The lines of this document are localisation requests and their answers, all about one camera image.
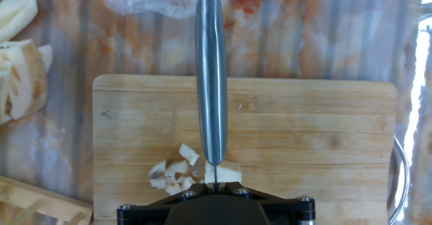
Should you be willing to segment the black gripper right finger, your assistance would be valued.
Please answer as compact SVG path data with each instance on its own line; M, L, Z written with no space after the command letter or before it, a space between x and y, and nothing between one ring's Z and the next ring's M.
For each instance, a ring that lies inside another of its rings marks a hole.
M219 183L220 208L234 224L314 224L315 200L307 195L284 199L243 186Z

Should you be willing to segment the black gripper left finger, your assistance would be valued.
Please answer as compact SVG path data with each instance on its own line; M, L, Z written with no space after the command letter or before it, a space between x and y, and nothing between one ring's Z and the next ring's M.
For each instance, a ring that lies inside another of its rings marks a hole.
M213 194L213 185L209 188L206 184L193 184L186 191L181 191L149 205L122 204L117 208L117 225L142 224L154 219L165 220L175 205Z

